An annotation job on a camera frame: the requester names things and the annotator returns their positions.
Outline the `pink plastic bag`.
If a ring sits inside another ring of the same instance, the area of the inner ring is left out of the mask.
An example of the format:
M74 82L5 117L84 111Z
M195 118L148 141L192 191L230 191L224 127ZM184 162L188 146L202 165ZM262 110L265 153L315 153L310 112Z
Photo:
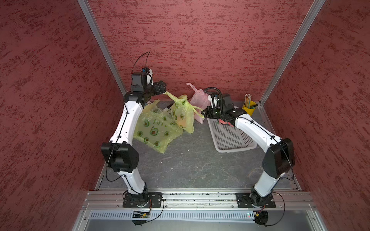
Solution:
M208 99L209 95L205 93L202 89L196 89L196 87L191 83L187 83L187 85L190 86L195 92L189 101L192 106L196 107L194 119L200 124L203 124L204 118L200 117L199 115L204 109L211 105Z

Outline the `green avocado plastic bag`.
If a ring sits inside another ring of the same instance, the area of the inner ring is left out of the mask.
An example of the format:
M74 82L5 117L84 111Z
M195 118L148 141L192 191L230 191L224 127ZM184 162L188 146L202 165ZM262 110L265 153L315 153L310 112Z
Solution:
M191 105L186 94L179 97L174 96L168 91L164 94L174 101L171 106L171 115L175 123L187 133L192 134L194 132L194 114L197 114L200 118L204 118L199 113L201 108Z

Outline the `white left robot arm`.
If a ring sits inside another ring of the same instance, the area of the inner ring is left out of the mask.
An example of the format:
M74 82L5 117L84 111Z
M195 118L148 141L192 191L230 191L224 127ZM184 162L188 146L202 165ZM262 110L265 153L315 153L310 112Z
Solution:
M137 168L139 153L132 147L135 127L145 104L152 96L166 92L163 81L153 82L152 70L145 67L132 73L131 90L124 95L123 113L109 142L104 142L101 152L107 164L123 179L127 186L126 196L139 208L148 205L150 198L146 183Z

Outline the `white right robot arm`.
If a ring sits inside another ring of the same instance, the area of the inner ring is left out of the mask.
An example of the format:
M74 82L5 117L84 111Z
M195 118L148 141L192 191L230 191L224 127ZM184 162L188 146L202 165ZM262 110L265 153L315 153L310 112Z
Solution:
M294 166L293 142L274 135L258 124L245 110L235 108L228 94L211 92L211 105L201 114L205 118L222 120L246 133L265 152L262 161L263 173L251 188L250 203L255 208L263 207L270 199L274 187Z

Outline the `yellow pencil cup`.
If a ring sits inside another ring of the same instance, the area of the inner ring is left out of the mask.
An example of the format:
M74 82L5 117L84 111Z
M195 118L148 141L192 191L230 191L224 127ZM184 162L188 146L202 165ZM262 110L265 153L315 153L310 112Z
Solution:
M255 109L258 107L258 104L254 101L249 101L248 103L244 103L242 109L250 116L253 115Z

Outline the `colored pencils bundle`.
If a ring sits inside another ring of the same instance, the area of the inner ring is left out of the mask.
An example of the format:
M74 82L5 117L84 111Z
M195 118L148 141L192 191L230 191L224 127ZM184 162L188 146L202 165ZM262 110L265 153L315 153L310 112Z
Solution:
M244 106L245 106L247 109L250 109L250 108L251 108L251 94L246 94L246 95L245 95Z

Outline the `white plastic basket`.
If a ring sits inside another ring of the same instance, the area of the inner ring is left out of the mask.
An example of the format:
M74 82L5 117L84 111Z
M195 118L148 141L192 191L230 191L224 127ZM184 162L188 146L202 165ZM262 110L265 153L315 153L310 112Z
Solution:
M243 131L222 125L216 119L207 119L214 146L220 153L243 152L257 147L257 143Z

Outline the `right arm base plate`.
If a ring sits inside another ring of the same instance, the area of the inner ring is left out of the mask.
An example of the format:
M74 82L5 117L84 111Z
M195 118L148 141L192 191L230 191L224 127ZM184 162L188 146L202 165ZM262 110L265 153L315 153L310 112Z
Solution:
M271 193L266 197L262 197L262 199L259 199L259 194L256 194L257 201L252 199L251 193L236 193L235 196L238 208L276 208L275 200Z

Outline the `left aluminium corner post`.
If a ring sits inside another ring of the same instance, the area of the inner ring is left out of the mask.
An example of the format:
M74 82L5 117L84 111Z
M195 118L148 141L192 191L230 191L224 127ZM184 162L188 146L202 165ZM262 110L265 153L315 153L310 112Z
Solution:
M103 37L103 34L99 28L99 25L93 15L93 12L92 12L92 9L88 3L87 0L78 0L78 3L80 5L80 8L89 24L89 27L99 45L99 48L108 64L108 67L116 81L116 84L121 92L122 95L125 95L125 93L127 92L126 88L125 88L125 85L121 79L121 76L120 76L120 73L116 67L116 64L113 60L113 57L110 53L110 50L105 42L105 39Z

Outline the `aluminium corner post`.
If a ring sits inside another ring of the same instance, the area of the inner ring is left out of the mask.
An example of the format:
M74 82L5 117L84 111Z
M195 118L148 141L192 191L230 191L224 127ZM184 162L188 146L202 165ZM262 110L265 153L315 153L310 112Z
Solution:
M280 65L278 66L275 74L273 75L272 80L270 81L268 87L266 88L264 94L261 97L261 100L259 101L262 107L266 104L274 87L277 85L286 67L288 66L289 62L293 58L301 42L304 40L307 32L309 31L310 27L312 26L314 20L316 19L317 15L319 14L325 2L326 2L325 0L314 0L313 1L295 37L293 38L287 52L285 53Z
M78 0L78 3L80 5L80 8L89 24L89 27L99 45L99 48L108 64L108 67L116 81L116 84L121 92L122 95L125 95L125 93L127 92L126 88L125 88L125 85L121 79L121 76L120 76L120 73L116 67L116 64L113 60L113 57L110 53L110 50L105 42L105 39L103 37L103 34L99 28L99 25L93 15L93 12L92 12L92 9L88 3L87 0Z

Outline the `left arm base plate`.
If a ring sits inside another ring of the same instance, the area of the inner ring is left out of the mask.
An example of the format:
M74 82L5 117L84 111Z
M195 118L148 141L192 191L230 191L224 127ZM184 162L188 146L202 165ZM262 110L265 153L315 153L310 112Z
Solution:
M160 193L143 193L122 195L123 208L160 208L162 206L162 194Z

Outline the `aluminium front rail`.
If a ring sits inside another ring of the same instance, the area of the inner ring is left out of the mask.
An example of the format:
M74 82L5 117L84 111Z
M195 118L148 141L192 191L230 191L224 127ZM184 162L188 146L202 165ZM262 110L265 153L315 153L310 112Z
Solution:
M126 193L123 190L89 191L73 230L85 231L88 222L91 221L89 215L93 210L133 210L139 213L140 218L148 218L153 210L250 211L254 213L255 220L266 220L268 218L270 224L275 223L275 220L272 219L272 212L282 211L282 217L278 217L278 220L282 221L288 217L289 211L302 211L307 216L308 223L314 231L325 231L327 229L310 192L277 190L272 193L276 208L263 209L238 208L235 194L250 192L249 190L158 189L149 192L162 194L163 201L160 208L123 208L122 195Z

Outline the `right aluminium corner post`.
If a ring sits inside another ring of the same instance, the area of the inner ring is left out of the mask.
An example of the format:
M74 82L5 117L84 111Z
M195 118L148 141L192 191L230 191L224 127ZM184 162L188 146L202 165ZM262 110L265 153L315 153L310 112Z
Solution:
M272 80L270 81L268 87L266 88L264 94L261 97L261 100L259 101L262 107L266 104L274 87L277 85L286 67L288 66L289 62L293 58L301 42L304 40L307 32L309 31L310 27L312 26L314 20L316 19L317 15L319 14L325 2L326 2L325 0L314 0L313 1L295 37L293 38L287 52L285 53L280 65L278 66L275 74L273 75Z

